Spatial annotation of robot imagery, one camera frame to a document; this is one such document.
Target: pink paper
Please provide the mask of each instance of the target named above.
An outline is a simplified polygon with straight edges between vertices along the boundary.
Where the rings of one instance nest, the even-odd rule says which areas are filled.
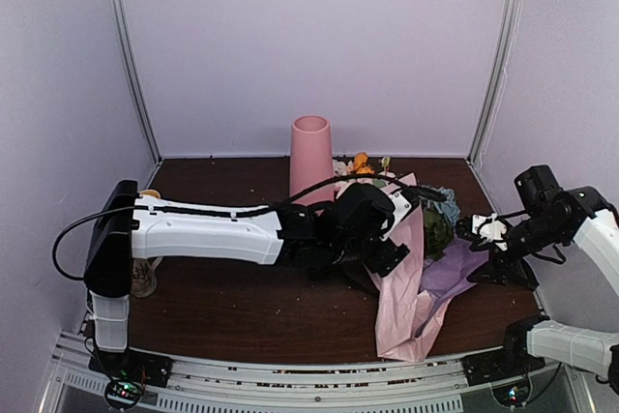
[[[416,185],[414,174],[401,179],[406,184]],[[388,185],[383,189],[396,189]],[[406,244],[410,253],[387,277],[370,274],[380,291],[376,317],[376,351],[379,357],[408,362],[423,361],[436,341],[443,326],[447,306],[445,300],[430,316],[434,298],[427,291],[419,292],[424,269],[424,214],[417,208],[391,235],[397,244]],[[421,334],[415,337],[419,328]]]

